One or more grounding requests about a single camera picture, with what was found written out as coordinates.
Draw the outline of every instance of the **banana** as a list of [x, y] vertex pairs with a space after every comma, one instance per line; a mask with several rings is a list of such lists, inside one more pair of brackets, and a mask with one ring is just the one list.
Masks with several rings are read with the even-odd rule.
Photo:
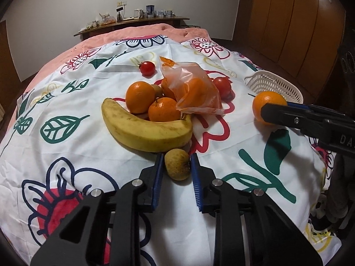
[[122, 144], [145, 152], [166, 152], [186, 145], [192, 136], [191, 116], [185, 120], [152, 122], [127, 112], [115, 100], [106, 98], [102, 117], [111, 135]]

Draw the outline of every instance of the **cherry tomato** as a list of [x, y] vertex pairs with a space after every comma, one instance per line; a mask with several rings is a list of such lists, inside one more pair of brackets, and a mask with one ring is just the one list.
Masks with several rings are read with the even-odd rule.
[[228, 98], [232, 91], [232, 86], [230, 85], [228, 78], [217, 77], [213, 80], [213, 83], [217, 87], [221, 99], [223, 100]]
[[155, 65], [151, 61], [145, 61], [139, 64], [139, 70], [143, 76], [152, 76], [155, 72]]

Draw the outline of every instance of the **bedsheet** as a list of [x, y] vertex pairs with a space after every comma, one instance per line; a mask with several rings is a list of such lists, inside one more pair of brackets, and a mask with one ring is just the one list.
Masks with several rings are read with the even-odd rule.
[[[87, 56], [87, 51], [90, 49], [100, 47], [107, 43], [111, 43], [120, 39], [125, 39], [128, 37], [140, 37], [140, 36], [149, 36], [149, 35], [164, 35], [170, 39], [181, 43], [195, 37], [207, 38], [210, 39], [208, 32], [205, 29], [200, 28], [187, 28], [187, 29], [176, 29], [173, 26], [168, 24], [155, 24], [139, 27], [127, 27], [121, 30], [116, 30], [110, 33], [97, 35], [91, 37], [81, 43], [75, 45], [69, 50], [61, 53], [53, 60], [45, 64], [37, 75], [30, 82], [25, 92], [31, 90], [36, 86], [40, 81], [42, 81], [49, 74], [54, 72], [60, 65], [65, 62], [75, 59], [76, 64], [84, 62]], [[15, 122], [15, 113], [13, 114], [11, 121], [8, 125], [8, 129], [12, 127]]]
[[[160, 84], [159, 67], [150, 79], [137, 67], [145, 60], [158, 66], [159, 56], [196, 62], [210, 77], [228, 77], [232, 85], [235, 98], [223, 104], [225, 116], [194, 117], [190, 153], [197, 152], [201, 165], [235, 188], [263, 188], [302, 232], [309, 230], [327, 169], [299, 131], [254, 121], [253, 93], [244, 77], [258, 67], [208, 38], [178, 43], [150, 35], [89, 49], [18, 100], [16, 123], [0, 144], [0, 227], [28, 264], [83, 196], [94, 188], [118, 189], [154, 163], [153, 154], [114, 140], [101, 103], [111, 97], [125, 107], [133, 82]], [[214, 218], [198, 212], [191, 180], [175, 183], [164, 176], [160, 197], [155, 213], [141, 215], [142, 265], [212, 265]], [[334, 236], [313, 242], [324, 263], [339, 248]], [[107, 243], [105, 263], [109, 251]]]

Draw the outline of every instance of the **white wall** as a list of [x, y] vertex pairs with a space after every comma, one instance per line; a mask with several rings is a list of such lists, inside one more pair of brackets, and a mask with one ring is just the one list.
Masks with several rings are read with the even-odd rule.
[[155, 5], [189, 17], [213, 38], [231, 40], [239, 0], [14, 0], [5, 13], [8, 41], [21, 80], [33, 75], [60, 53], [80, 42], [73, 35], [98, 13], [116, 16], [118, 1], [127, 1], [126, 17], [134, 9]]

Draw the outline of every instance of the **orange plastic bag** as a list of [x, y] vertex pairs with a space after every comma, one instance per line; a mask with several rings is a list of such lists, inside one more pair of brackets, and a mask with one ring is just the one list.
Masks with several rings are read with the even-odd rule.
[[177, 110], [187, 114], [224, 115], [217, 87], [197, 63], [175, 63], [164, 57], [160, 60], [162, 74], [175, 95]]

